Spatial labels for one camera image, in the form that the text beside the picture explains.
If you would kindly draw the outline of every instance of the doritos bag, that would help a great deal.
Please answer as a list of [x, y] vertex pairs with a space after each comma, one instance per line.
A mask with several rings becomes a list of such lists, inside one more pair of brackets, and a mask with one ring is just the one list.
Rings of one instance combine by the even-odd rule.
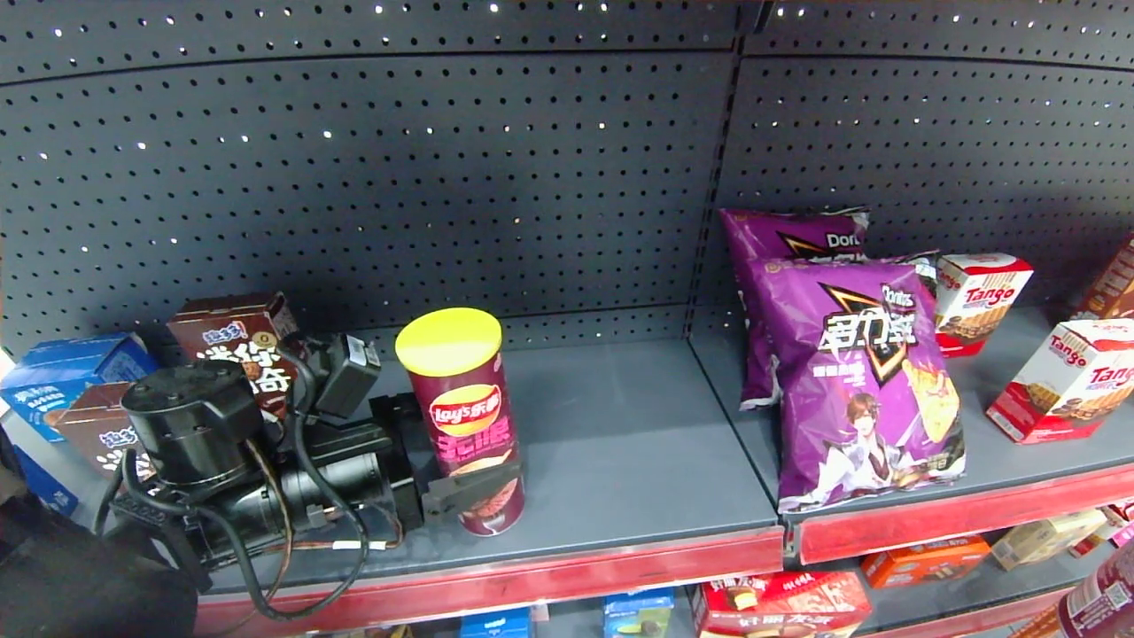
[[776, 361], [763, 330], [755, 298], [745, 296], [748, 262], [767, 258], [831, 260], [862, 254], [869, 213], [865, 207], [836, 212], [779, 214], [738, 209], [720, 209], [728, 238], [733, 271], [739, 286], [748, 327], [748, 352], [741, 410], [773, 406], [780, 392], [776, 385]]
[[960, 399], [914, 265], [780, 260], [752, 270], [784, 389], [780, 512], [964, 474]]

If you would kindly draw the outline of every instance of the orange snack box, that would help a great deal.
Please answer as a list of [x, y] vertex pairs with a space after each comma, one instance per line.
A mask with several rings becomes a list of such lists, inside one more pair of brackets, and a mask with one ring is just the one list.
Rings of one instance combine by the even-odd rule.
[[874, 589], [950, 580], [972, 571], [989, 551], [980, 536], [962, 536], [871, 554], [862, 572]]

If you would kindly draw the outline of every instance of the snack box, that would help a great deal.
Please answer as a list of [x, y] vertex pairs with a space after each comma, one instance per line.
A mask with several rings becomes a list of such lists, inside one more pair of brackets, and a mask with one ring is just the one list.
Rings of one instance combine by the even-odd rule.
[[672, 611], [672, 587], [607, 596], [602, 605], [603, 636], [663, 638]]
[[1006, 570], [1038, 563], [1072, 547], [1107, 522], [1099, 510], [1052, 517], [1016, 526], [992, 546], [992, 555]]
[[870, 599], [850, 571], [779, 572], [692, 586], [699, 638], [850, 636], [870, 615]]
[[941, 354], [979, 354], [1031, 275], [1032, 266], [1010, 254], [942, 255], [937, 262], [936, 314]]
[[531, 635], [532, 618], [527, 607], [460, 619], [460, 638], [527, 638]]
[[1134, 318], [1064, 322], [987, 415], [1016, 443], [1085, 439], [1134, 389]]
[[1115, 505], [1099, 508], [1099, 511], [1107, 518], [1107, 522], [1102, 524], [1099, 529], [1086, 535], [1086, 538], [1076, 543], [1070, 550], [1067, 550], [1067, 553], [1072, 556], [1081, 559], [1090, 554], [1095, 547], [1112, 539], [1131, 525], [1123, 510]]
[[244, 366], [256, 402], [284, 419], [295, 367], [279, 355], [280, 341], [299, 329], [284, 292], [198, 298], [167, 323], [189, 359], [220, 359]]
[[122, 395], [132, 385], [120, 383], [86, 389], [56, 424], [59, 434], [108, 479], [130, 448], [137, 451], [135, 465], [142, 480], [156, 473], [130, 418], [122, 410]]
[[1123, 239], [1118, 253], [1088, 288], [1072, 318], [1111, 318], [1132, 315], [1134, 315], [1134, 232]]
[[980, 536], [962, 536], [871, 554], [862, 572], [874, 589], [962, 578], [989, 554]]
[[24, 483], [27, 484], [27, 490], [39, 496], [40, 501], [43, 501], [48, 508], [65, 517], [70, 517], [78, 508], [78, 499], [75, 494], [64, 487], [64, 484], [44, 470], [43, 466], [36, 463], [18, 445], [11, 448], [16, 452], [16, 460], [19, 461], [19, 469], [24, 471]]
[[0, 398], [43, 439], [64, 440], [56, 424], [92, 385], [136, 382], [158, 364], [133, 333], [43, 342], [0, 382]]

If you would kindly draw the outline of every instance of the wafer image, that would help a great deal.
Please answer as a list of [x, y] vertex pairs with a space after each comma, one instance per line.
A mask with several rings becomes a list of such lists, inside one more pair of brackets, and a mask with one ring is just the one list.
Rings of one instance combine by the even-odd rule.
[[971, 316], [950, 316], [939, 331], [962, 343], [979, 342], [992, 334], [1007, 313], [1008, 305], [1005, 304]]
[[[1056, 402], [1059, 401], [1059, 394], [1043, 384], [1027, 384], [1025, 389], [1027, 390], [1027, 398], [1032, 401], [1032, 406], [1040, 412], [1050, 412], [1056, 407]], [[1080, 400], [1072, 399], [1067, 403], [1077, 401]]]
[[756, 606], [756, 590], [751, 587], [729, 587], [725, 593], [736, 611]]
[[1119, 391], [1097, 397], [1089, 401], [1081, 399], [1069, 399], [1066, 403], [1051, 411], [1056, 417], [1061, 417], [1069, 422], [1090, 424], [1103, 419], [1122, 406], [1131, 394], [1134, 386], [1127, 386]]
[[943, 369], [915, 366], [908, 359], [902, 363], [902, 371], [917, 401], [925, 436], [933, 443], [941, 443], [960, 410], [960, 398], [953, 380]]

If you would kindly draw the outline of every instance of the product packaging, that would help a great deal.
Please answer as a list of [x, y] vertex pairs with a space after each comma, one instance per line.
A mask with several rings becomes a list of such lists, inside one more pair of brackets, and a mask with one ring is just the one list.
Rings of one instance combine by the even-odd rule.
[[752, 294], [752, 267], [765, 258], [831, 260], [862, 255], [869, 212], [864, 207], [810, 214], [777, 214], [720, 209], [733, 271], [748, 329], [748, 351], [741, 410], [779, 402], [776, 360], [768, 342], [759, 300]]
[[532, 619], [527, 607], [466, 615], [460, 619], [459, 638], [528, 638]]
[[87, 386], [136, 382], [156, 369], [142, 340], [132, 333], [43, 342], [0, 382], [0, 398], [56, 443], [64, 440], [56, 424]]
[[871, 554], [862, 573], [874, 589], [962, 578], [989, 553], [980, 536], [962, 536]]
[[1090, 554], [1095, 547], [1112, 539], [1131, 525], [1129, 519], [1115, 505], [1099, 508], [1099, 511], [1107, 518], [1107, 522], [1102, 524], [1102, 527], [1099, 529], [1086, 535], [1086, 538], [1076, 543], [1070, 550], [1067, 550], [1067, 553], [1072, 556], [1081, 559]]
[[979, 354], [1032, 275], [1026, 261], [1004, 253], [947, 254], [937, 270], [937, 340], [946, 357]]
[[12, 450], [16, 452], [16, 460], [19, 461], [19, 469], [24, 471], [27, 490], [39, 496], [48, 508], [70, 517], [78, 508], [78, 499], [18, 445], [12, 445]]
[[1134, 546], [1115, 552], [1052, 607], [1010, 638], [1129, 638], [1134, 635]]
[[1102, 512], [1091, 509], [1016, 526], [992, 546], [992, 555], [1006, 570], [1046, 561], [1083, 541], [1106, 522]]
[[136, 451], [138, 477], [145, 480], [156, 473], [122, 410], [122, 395], [132, 385], [119, 383], [86, 389], [56, 424], [59, 434], [108, 479], [132, 448]]
[[960, 399], [913, 265], [765, 261], [756, 291], [784, 389], [781, 513], [963, 476]]
[[1072, 318], [1112, 318], [1134, 315], [1134, 232], [1126, 235], [1118, 253], [1075, 309]]
[[665, 638], [672, 611], [672, 587], [607, 596], [602, 605], [603, 636]]
[[242, 365], [260, 409], [279, 420], [286, 417], [296, 371], [278, 349], [298, 326], [284, 292], [194, 299], [167, 326], [189, 359]]
[[689, 589], [699, 638], [846, 638], [871, 612], [852, 571], [725, 578]]
[[[482, 309], [450, 307], [415, 318], [393, 344], [426, 415], [426, 428], [446, 476], [519, 460], [508, 405], [500, 322]], [[465, 529], [493, 536], [524, 510], [519, 478], [460, 514]]]
[[1134, 318], [1064, 322], [988, 409], [1016, 443], [1091, 436], [1134, 384]]

